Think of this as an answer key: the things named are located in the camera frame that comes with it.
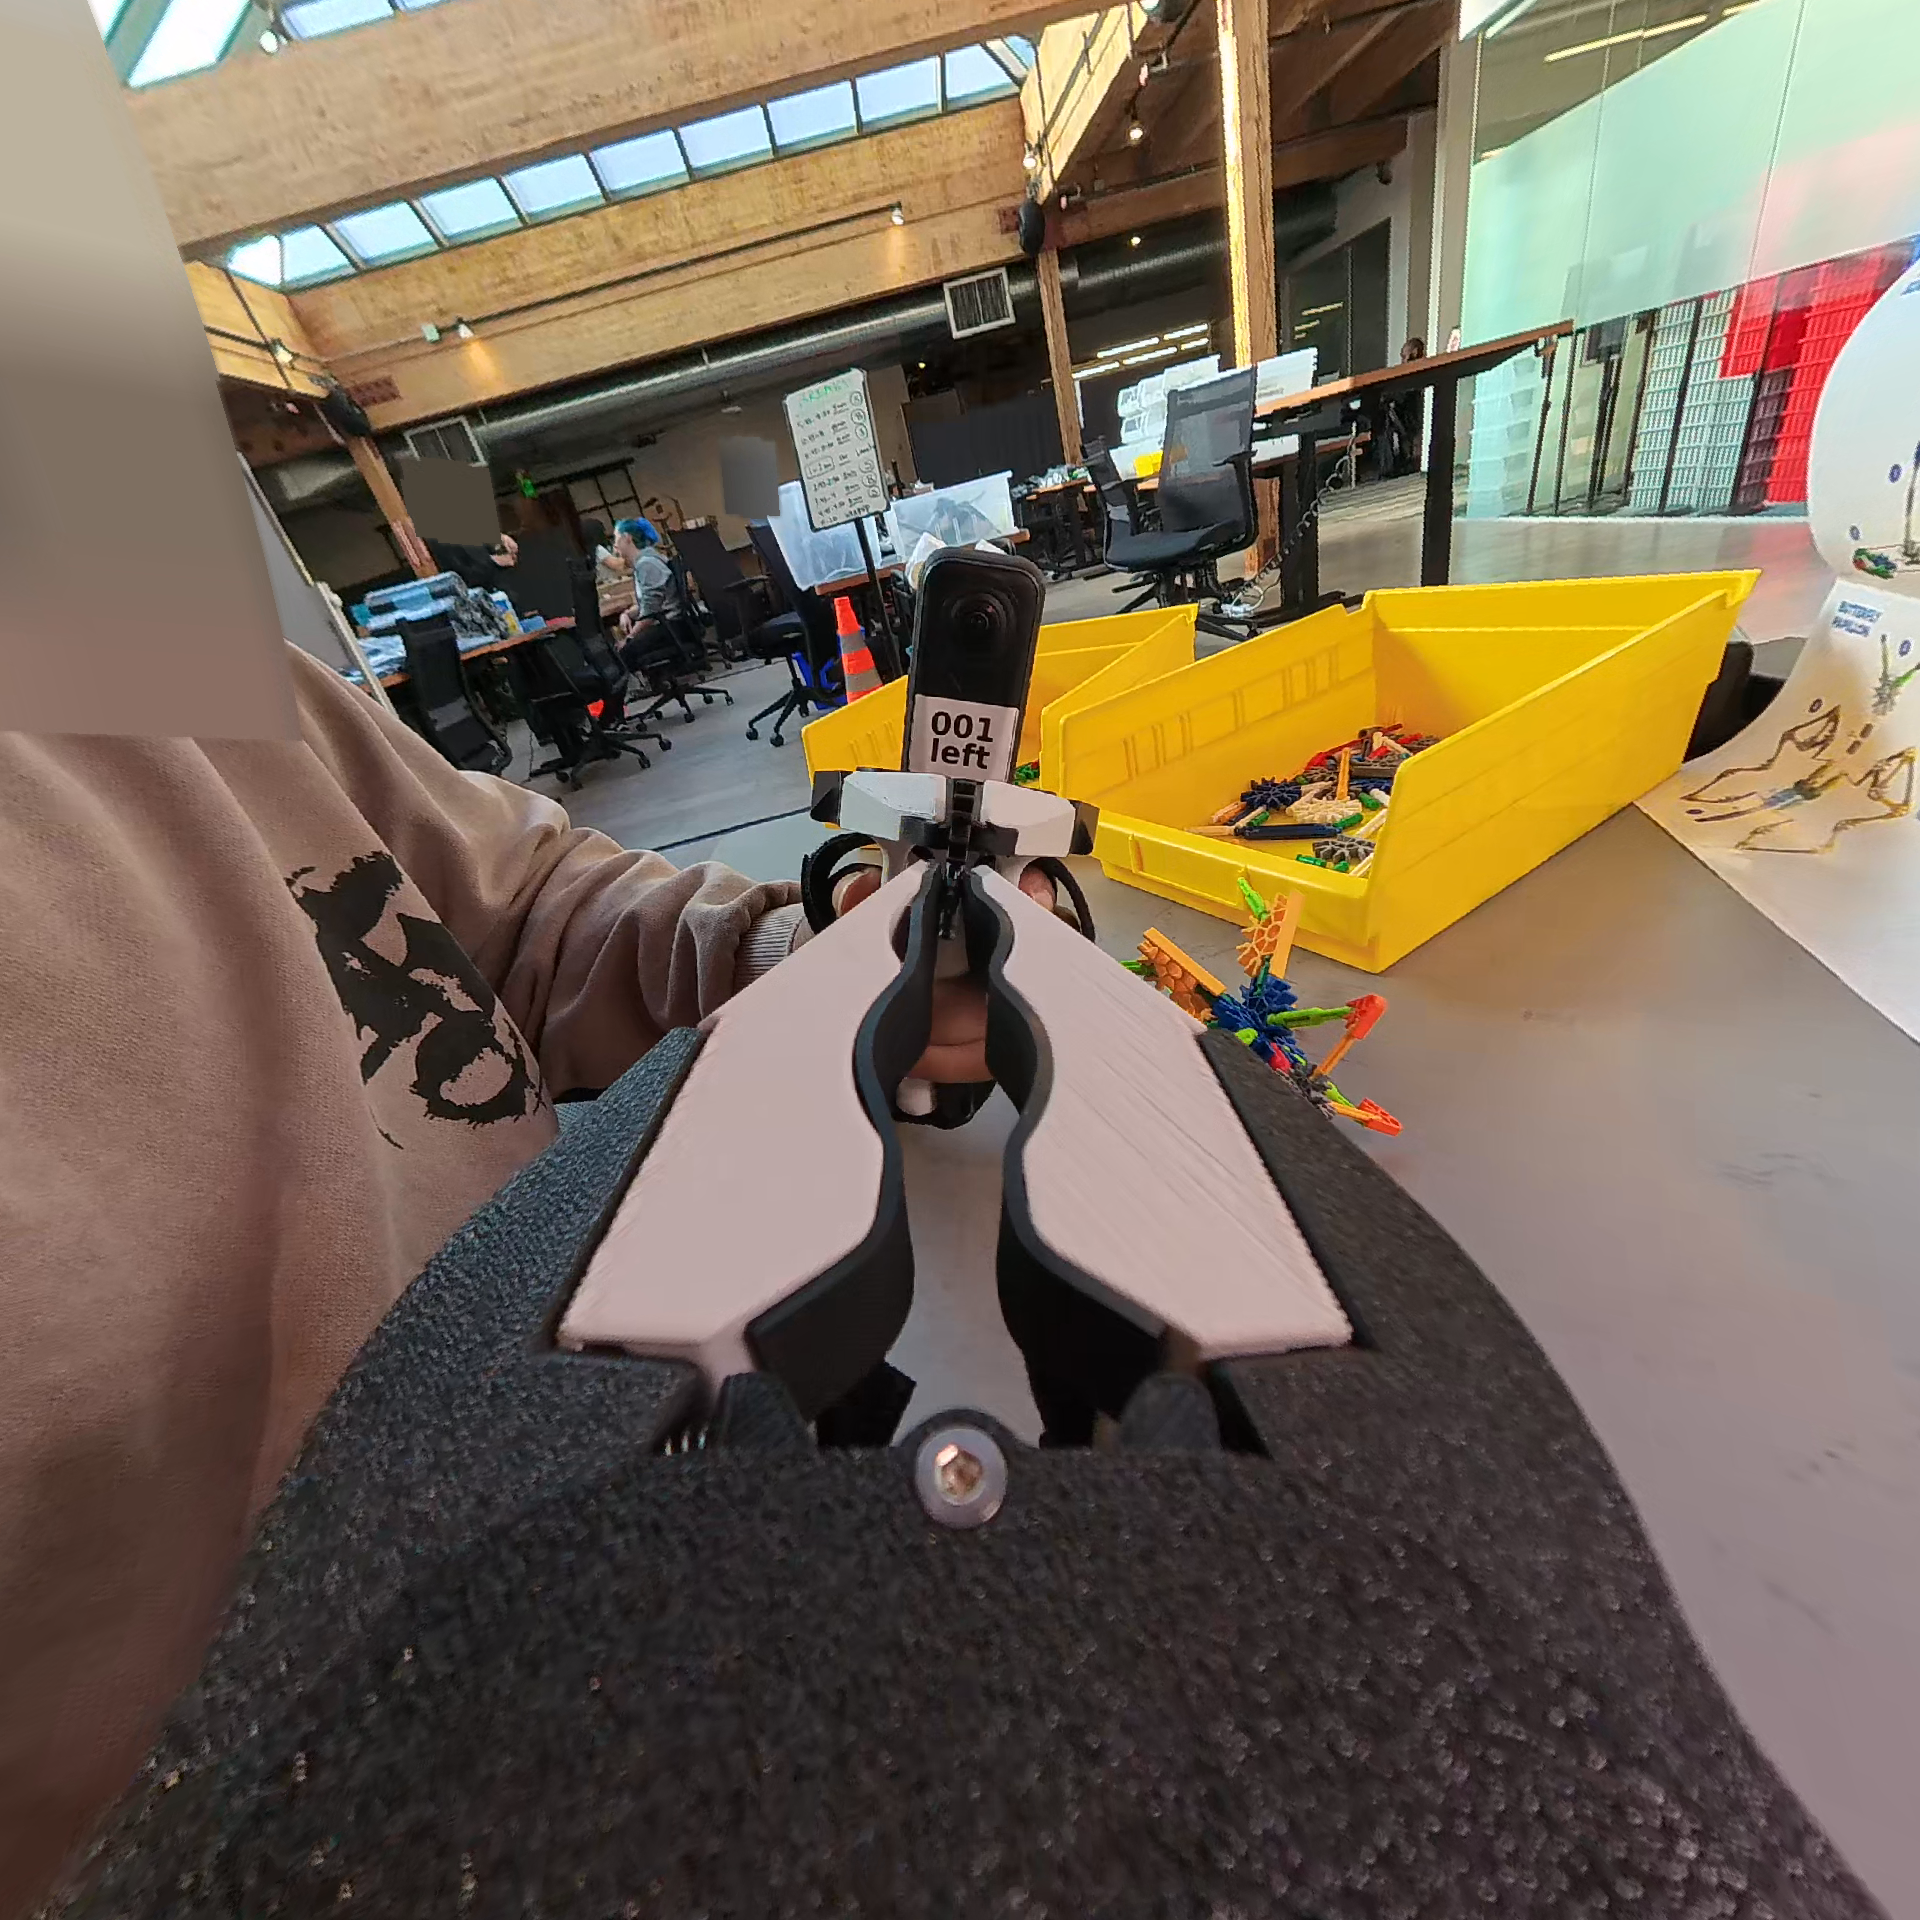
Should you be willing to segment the pile of toy building pieces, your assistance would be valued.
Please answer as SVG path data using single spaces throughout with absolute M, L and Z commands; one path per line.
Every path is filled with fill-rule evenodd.
M 1405 724 L 1364 727 L 1288 777 L 1259 777 L 1196 831 L 1273 845 L 1299 863 L 1360 876 L 1377 860 L 1402 769 L 1438 744 Z

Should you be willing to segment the yellow storage bin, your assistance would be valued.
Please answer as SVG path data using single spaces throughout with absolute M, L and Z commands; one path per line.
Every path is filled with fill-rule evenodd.
M 1153 608 L 1049 622 L 1040 628 L 1016 764 L 1042 769 L 1061 757 L 1070 712 L 1117 698 L 1194 662 L 1196 608 Z M 852 706 L 806 721 L 801 733 L 806 774 L 902 764 L 906 678 L 883 682 Z
M 1275 881 L 1302 894 L 1301 946 L 1381 973 L 1678 769 L 1757 581 L 1371 592 L 1090 692 L 1044 721 L 1042 777 L 1094 806 L 1113 879 L 1225 921 L 1242 878 Z M 1430 746 L 1397 772 L 1355 872 L 1202 834 L 1250 781 L 1393 727 Z

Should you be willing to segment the wooden ceiling beam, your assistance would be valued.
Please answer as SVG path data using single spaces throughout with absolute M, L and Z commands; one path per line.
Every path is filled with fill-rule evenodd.
M 1070 2 L 462 2 L 122 87 L 185 256 L 1006 31 Z

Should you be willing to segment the clear plastic storage tub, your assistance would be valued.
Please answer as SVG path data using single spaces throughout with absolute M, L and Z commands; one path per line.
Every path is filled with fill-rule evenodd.
M 896 497 L 888 512 L 894 551 L 912 558 L 923 540 L 990 544 L 1013 540 L 1018 512 L 1010 471 L 993 471 L 948 487 L 925 487 Z
M 816 529 L 804 512 L 781 512 L 771 519 L 771 528 L 792 576 L 804 592 L 844 577 L 867 581 L 869 562 L 878 568 L 898 565 L 891 513 Z

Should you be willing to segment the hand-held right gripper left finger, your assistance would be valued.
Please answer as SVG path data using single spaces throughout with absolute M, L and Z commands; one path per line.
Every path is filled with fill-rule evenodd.
M 910 868 L 712 1020 L 561 1314 L 561 1346 L 675 1360 L 806 1418 L 915 1298 L 894 1100 L 928 1041 L 942 872 Z

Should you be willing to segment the grey desk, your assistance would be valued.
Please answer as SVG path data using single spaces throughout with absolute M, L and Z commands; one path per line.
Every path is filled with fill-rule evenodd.
M 1725 1690 L 1915 1916 L 1915 1044 L 1628 808 L 1385 975 L 1341 1129 L 1528 1321 Z

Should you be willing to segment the wooden support post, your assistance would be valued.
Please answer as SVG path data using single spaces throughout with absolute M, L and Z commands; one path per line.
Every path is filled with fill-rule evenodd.
M 1280 350 L 1268 4 L 1216 2 L 1216 55 L 1232 352 L 1259 368 Z

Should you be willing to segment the wooden standing desk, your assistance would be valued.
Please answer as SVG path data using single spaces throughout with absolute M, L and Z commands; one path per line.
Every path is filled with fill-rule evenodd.
M 1328 440 L 1340 422 L 1405 392 L 1428 392 L 1428 438 L 1424 455 L 1424 521 L 1419 584 L 1449 584 L 1457 477 L 1457 392 L 1464 382 L 1493 373 L 1523 352 L 1547 352 L 1574 332 L 1572 319 L 1524 327 L 1491 342 L 1476 342 L 1402 361 L 1393 368 L 1347 374 L 1316 388 L 1256 401 L 1258 421 L 1273 421 L 1301 453 Z

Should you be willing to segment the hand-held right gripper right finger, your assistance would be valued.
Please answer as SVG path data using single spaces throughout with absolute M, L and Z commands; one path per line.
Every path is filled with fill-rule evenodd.
M 1328 1353 L 1354 1321 L 1216 1065 L 1277 1077 L 995 871 L 960 881 L 1016 1103 L 996 1288 L 1048 1445 L 1163 1373 Z

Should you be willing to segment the stack of red crates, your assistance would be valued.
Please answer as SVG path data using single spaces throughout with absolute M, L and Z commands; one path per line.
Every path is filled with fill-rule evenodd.
M 1728 512 L 1809 501 L 1818 401 L 1869 306 L 1915 260 L 1915 234 L 1750 279 L 1736 289 L 1718 358 L 1733 405 Z

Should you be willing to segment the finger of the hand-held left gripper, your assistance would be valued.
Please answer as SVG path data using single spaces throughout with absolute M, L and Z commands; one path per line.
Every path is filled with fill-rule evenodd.
M 976 786 L 976 861 L 1035 861 L 1085 852 L 1085 808 L 1030 784 Z
M 915 857 L 944 857 L 954 781 L 942 774 L 849 772 L 840 786 L 837 822 L 880 847 L 885 872 Z

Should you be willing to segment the colourful toy construction model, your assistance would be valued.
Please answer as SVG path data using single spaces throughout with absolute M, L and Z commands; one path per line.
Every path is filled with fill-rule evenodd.
M 1236 946 L 1240 980 L 1214 975 L 1156 927 L 1144 933 L 1137 957 L 1122 964 L 1188 1020 L 1245 1047 L 1318 1112 L 1378 1136 L 1400 1136 L 1402 1119 L 1393 1110 L 1371 1096 L 1347 1096 L 1332 1077 L 1385 1016 L 1385 997 L 1368 991 L 1334 1005 L 1301 1000 L 1288 964 L 1306 896 L 1261 896 L 1249 872 L 1236 885 L 1245 914 Z

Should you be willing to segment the whiteboard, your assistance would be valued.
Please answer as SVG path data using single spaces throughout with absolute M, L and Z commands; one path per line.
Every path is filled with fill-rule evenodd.
M 784 396 L 784 417 L 813 532 L 888 513 L 889 487 L 867 370 L 850 368 Z

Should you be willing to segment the black office chair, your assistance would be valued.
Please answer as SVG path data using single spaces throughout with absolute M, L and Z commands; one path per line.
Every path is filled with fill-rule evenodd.
M 1107 513 L 1107 565 L 1144 590 L 1122 612 L 1201 602 L 1220 592 L 1216 565 L 1258 542 L 1252 437 L 1258 368 L 1236 368 L 1168 396 L 1160 485 L 1149 501 L 1156 526 L 1137 521 L 1137 487 L 1113 457 L 1089 465 Z
M 632 674 L 609 644 L 588 560 L 568 560 L 568 586 L 571 624 L 549 622 L 516 658 L 528 727 L 550 746 L 530 765 L 530 778 L 578 786 L 590 764 L 628 753 L 638 765 L 652 765 L 644 741 L 661 752 L 670 752 L 670 741 L 628 714 Z

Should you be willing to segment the person's brown hoodie torso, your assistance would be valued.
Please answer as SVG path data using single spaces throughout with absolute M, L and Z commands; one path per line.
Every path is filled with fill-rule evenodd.
M 4 1916 L 130 1785 L 371 1330 L 561 1130 L 500 988 L 578 824 L 285 653 L 290 738 L 4 733 Z

